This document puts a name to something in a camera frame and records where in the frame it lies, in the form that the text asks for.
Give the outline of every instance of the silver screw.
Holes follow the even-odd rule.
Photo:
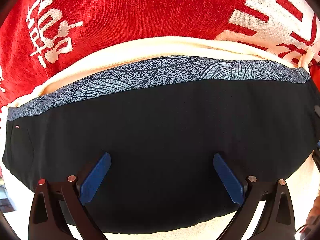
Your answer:
[[[280,180],[279,180],[279,183],[280,183],[282,186],[284,186],[284,185],[286,184],[286,182],[285,182],[284,179],[280,179]]]
[[[75,175],[70,175],[69,177],[68,177],[68,181],[69,182],[74,182],[76,180],[76,176]]]
[[[38,184],[39,185],[43,185],[45,183],[45,179],[40,179],[39,181],[38,181]]]
[[[257,178],[255,176],[249,176],[248,179],[251,182],[256,182],[257,181]]]

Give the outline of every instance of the black fabric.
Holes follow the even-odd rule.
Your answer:
[[[34,190],[39,178],[65,180],[105,150],[111,168],[86,205],[97,225],[111,233],[169,231],[237,209],[213,168],[218,151],[259,180],[294,173],[320,138],[315,105],[312,80],[202,80],[120,92],[8,122],[3,162]]]

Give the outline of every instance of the blue gripper pad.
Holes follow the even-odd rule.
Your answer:
[[[244,202],[243,186],[225,163],[220,154],[214,155],[213,166],[218,173],[224,187],[226,188],[231,200],[234,203],[238,203],[240,206],[242,206]]]
[[[111,156],[105,153],[80,187],[79,200],[82,205],[92,201],[110,166]]]

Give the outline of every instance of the speckled gray fabric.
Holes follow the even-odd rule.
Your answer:
[[[132,89],[203,79],[275,80],[305,83],[303,68],[288,68],[267,60],[222,60],[167,56],[128,63],[93,74],[20,107],[10,107],[7,120],[39,115],[50,108]]]

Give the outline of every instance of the pocket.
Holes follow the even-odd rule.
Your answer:
[[[34,158],[34,148],[27,127],[13,124],[10,149],[10,172],[28,187],[31,179],[30,169]]]

